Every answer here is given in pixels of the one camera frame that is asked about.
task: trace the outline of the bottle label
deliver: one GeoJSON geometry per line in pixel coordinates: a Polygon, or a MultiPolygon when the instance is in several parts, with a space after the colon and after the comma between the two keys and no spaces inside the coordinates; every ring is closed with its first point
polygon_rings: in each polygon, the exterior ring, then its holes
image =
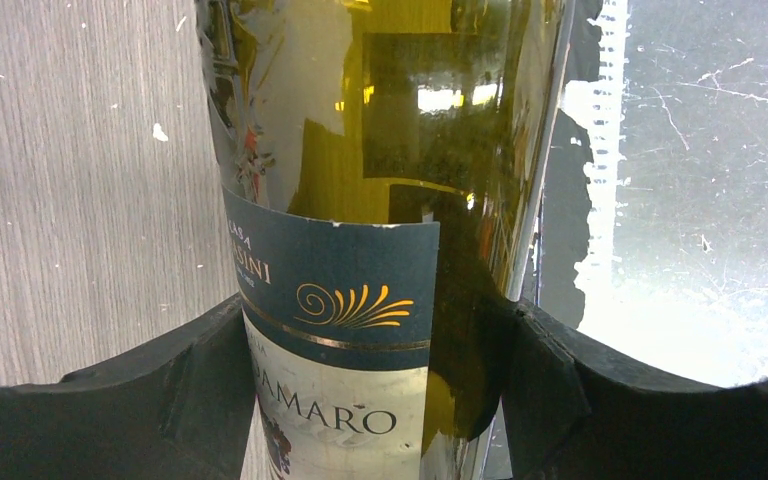
{"type": "Polygon", "coordinates": [[[417,478],[439,223],[224,196],[272,478],[417,478]]]}

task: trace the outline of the gray wood grain surface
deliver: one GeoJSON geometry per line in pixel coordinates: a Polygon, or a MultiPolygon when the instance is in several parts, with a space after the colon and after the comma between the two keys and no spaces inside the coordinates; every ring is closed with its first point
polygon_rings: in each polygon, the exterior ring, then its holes
{"type": "MultiPolygon", "coordinates": [[[[0,0],[0,385],[234,292],[194,20],[190,0],[0,0]]],[[[243,478],[265,478],[260,435],[243,478]]]]}

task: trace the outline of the wine bottle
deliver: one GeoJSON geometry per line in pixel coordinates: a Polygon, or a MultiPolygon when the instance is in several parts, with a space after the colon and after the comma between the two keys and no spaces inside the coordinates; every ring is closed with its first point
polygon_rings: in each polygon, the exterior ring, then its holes
{"type": "Polygon", "coordinates": [[[274,479],[474,479],[561,0],[197,0],[274,479]]]}

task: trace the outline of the white peeling paint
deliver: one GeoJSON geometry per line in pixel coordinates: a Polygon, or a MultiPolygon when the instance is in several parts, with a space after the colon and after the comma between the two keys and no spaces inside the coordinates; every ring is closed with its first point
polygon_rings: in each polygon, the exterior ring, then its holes
{"type": "Polygon", "coordinates": [[[159,123],[154,124],[154,129],[151,132],[151,136],[161,142],[168,142],[169,137],[163,132],[163,127],[159,123]]]}
{"type": "MultiPolygon", "coordinates": [[[[599,18],[592,22],[602,29],[599,42],[600,80],[592,83],[570,82],[561,101],[564,112],[587,129],[593,152],[594,163],[584,167],[584,173],[590,179],[587,191],[593,202],[593,209],[587,217],[590,226],[589,253],[576,265],[578,275],[575,284],[586,298],[584,319],[579,330],[602,341],[606,337],[605,332],[614,328],[608,324],[614,317],[607,314],[614,303],[612,268],[622,261],[613,253],[614,227],[618,225],[617,186],[631,181],[630,178],[623,181],[617,178],[618,164],[625,159],[620,154],[620,124],[625,90],[623,69],[627,63],[625,43],[631,29],[628,19],[627,0],[605,2],[599,18]]],[[[575,138],[570,139],[570,143],[581,145],[581,141],[575,138]]]]}

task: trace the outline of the dark blue label band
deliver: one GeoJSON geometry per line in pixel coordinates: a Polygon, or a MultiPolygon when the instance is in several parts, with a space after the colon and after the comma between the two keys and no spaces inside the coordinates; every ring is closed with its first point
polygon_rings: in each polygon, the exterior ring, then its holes
{"type": "Polygon", "coordinates": [[[428,365],[438,223],[312,220],[223,190],[244,310],[261,333],[334,367],[428,365]]]}

